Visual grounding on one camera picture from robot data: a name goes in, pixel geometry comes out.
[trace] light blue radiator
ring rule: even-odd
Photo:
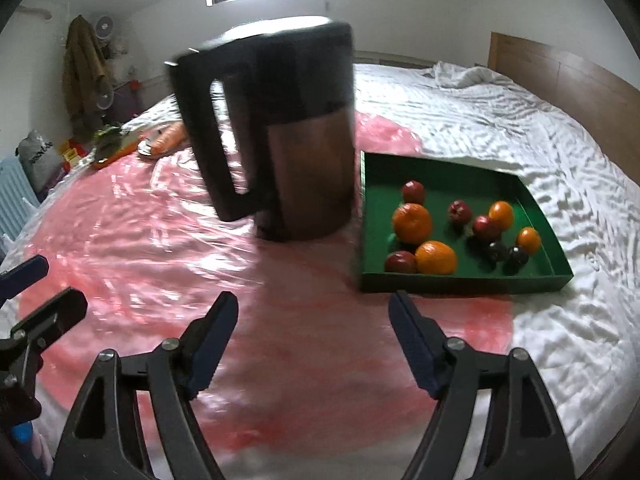
[[[0,231],[2,234],[15,240],[33,214],[33,208],[39,205],[18,157],[9,156],[0,160]]]

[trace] wrinkled white sheet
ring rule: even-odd
[[[574,120],[489,69],[444,63],[427,71],[359,65],[356,86],[359,111],[409,127],[422,139],[425,155],[516,173],[548,217],[575,277],[561,292],[514,298],[513,343],[527,348],[540,369],[581,474],[622,427],[640,392],[635,329],[639,187]],[[176,117],[174,101],[165,100],[132,126]],[[41,217],[39,212],[28,224],[3,269],[20,261]],[[15,320],[13,306],[1,311],[0,332]],[[44,392],[39,394],[44,400],[41,427],[55,436],[65,415]],[[486,407],[487,399],[480,397],[457,478],[473,471]],[[383,480],[402,476],[419,439],[418,433],[408,434],[326,460],[257,450],[216,458],[230,479],[252,474]]]

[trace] green tray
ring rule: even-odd
[[[526,186],[515,175],[474,168],[465,164],[379,153],[362,153],[363,225],[360,246],[360,290],[414,293],[529,294],[560,290],[572,273],[562,247],[544,213]],[[385,272],[386,256],[403,249],[391,227],[391,217],[402,202],[401,187],[417,180],[426,189],[424,206],[433,219],[431,240],[446,243],[458,256],[458,270],[451,276]],[[469,236],[456,232],[447,217],[449,204],[464,200],[474,215],[486,214],[497,200],[506,200],[515,222],[502,234],[507,246],[517,233],[533,226],[542,238],[542,248],[515,275],[505,273],[502,264],[479,256]]]

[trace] white wall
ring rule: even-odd
[[[163,0],[130,16],[140,77],[239,23],[296,14],[347,20],[358,50],[467,66],[486,63],[495,30],[569,50],[640,88],[640,60],[602,0]]]
[[[492,30],[562,48],[640,88],[640,60],[603,0],[469,0],[460,63],[487,62]]]
[[[23,5],[45,7],[53,17],[16,12],[0,34],[0,158],[34,128],[55,145],[71,134],[61,89],[66,9],[43,0]]]

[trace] pink plastic sheet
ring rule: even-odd
[[[359,114],[356,125],[361,149],[420,153],[419,139],[386,119]],[[223,140],[241,179],[232,134]],[[193,403],[212,449],[326,456],[424,425],[433,403],[389,325],[388,294],[354,290],[358,227],[354,219],[313,242],[258,240],[251,219],[217,219],[191,149],[87,171],[50,207],[25,254],[44,254],[50,272],[22,295],[22,316],[67,285],[90,306],[46,352],[41,380],[69,408],[100,350],[149,351],[231,290],[238,326],[212,387]],[[507,299],[415,300],[447,334],[486,351],[507,348]],[[148,405],[142,417],[152,433]]]

